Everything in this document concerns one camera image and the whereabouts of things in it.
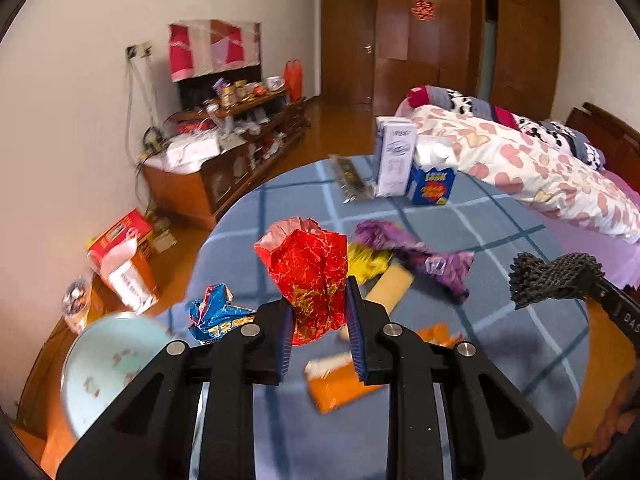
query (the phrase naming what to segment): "heart-patterned quilt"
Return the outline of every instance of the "heart-patterned quilt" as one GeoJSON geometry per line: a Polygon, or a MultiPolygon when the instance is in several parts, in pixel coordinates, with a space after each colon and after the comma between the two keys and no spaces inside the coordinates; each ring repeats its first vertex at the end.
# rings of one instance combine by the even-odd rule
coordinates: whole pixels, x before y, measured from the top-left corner
{"type": "Polygon", "coordinates": [[[622,191],[573,156],[501,124],[426,105],[412,120],[418,134],[445,137],[447,164],[464,171],[549,218],[635,243],[640,212],[622,191]]]}

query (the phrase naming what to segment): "tall white box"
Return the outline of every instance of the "tall white box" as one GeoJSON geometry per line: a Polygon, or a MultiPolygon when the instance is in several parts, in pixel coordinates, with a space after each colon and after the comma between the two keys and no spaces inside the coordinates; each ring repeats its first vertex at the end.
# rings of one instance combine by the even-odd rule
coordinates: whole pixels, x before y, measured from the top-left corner
{"type": "Polygon", "coordinates": [[[417,128],[410,119],[376,117],[376,147],[373,154],[376,196],[404,195],[417,136],[417,128]]]}

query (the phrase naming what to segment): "silver screw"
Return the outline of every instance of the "silver screw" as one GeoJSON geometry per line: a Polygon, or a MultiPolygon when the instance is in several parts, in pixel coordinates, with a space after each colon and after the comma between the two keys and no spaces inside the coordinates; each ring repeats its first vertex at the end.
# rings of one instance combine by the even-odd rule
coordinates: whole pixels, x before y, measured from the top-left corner
{"type": "Polygon", "coordinates": [[[382,332],[389,337],[398,337],[402,333],[402,327],[396,323],[387,323],[382,327],[382,332]]]}
{"type": "Polygon", "coordinates": [[[180,355],[182,352],[184,352],[185,348],[186,346],[182,341],[171,341],[166,346],[166,352],[169,355],[180,355]]]}
{"type": "Polygon", "coordinates": [[[458,345],[458,353],[464,357],[473,357],[476,355],[476,347],[471,343],[464,341],[458,345]]]}
{"type": "Polygon", "coordinates": [[[260,333],[260,327],[255,323],[247,323],[246,325],[242,325],[240,332],[244,336],[253,337],[254,335],[258,335],[260,333]]]}

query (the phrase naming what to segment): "red crumpled wrapper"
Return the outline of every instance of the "red crumpled wrapper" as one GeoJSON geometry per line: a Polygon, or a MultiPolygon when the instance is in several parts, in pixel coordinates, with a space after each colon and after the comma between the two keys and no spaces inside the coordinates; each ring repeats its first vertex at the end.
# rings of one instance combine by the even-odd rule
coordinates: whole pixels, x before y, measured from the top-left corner
{"type": "Polygon", "coordinates": [[[293,306],[294,346],[346,323],[347,237],[294,216],[272,224],[255,251],[293,306]]]}

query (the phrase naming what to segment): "blue plaid tablecloth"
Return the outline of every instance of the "blue plaid tablecloth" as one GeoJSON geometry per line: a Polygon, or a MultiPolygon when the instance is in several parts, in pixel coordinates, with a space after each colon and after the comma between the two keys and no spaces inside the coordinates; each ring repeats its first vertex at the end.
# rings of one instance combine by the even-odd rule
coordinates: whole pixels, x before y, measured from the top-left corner
{"type": "MultiPolygon", "coordinates": [[[[369,178],[370,160],[353,160],[369,178]]],[[[202,298],[207,285],[226,283],[234,303],[242,306],[258,307],[279,298],[253,247],[272,222],[310,217],[348,236],[363,220],[397,222],[434,251],[471,250],[476,256],[466,277],[470,296],[464,304],[452,304],[437,283],[416,279],[392,319],[416,331],[447,322],[453,333],[465,333],[563,433],[588,363],[588,318],[584,305],[574,300],[548,300],[514,311],[508,287],[514,257],[525,251],[547,260],[561,255],[560,245],[536,216],[495,187],[463,173],[457,175],[446,206],[413,206],[402,197],[343,201],[327,161],[289,171],[255,189],[224,215],[205,241],[185,301],[159,319],[195,346],[187,330],[186,302],[202,298]]],[[[385,478],[388,391],[328,415],[319,415],[306,391],[306,363],[347,350],[337,333],[327,334],[293,349],[289,372],[279,387],[255,387],[259,479],[385,478]]]]}

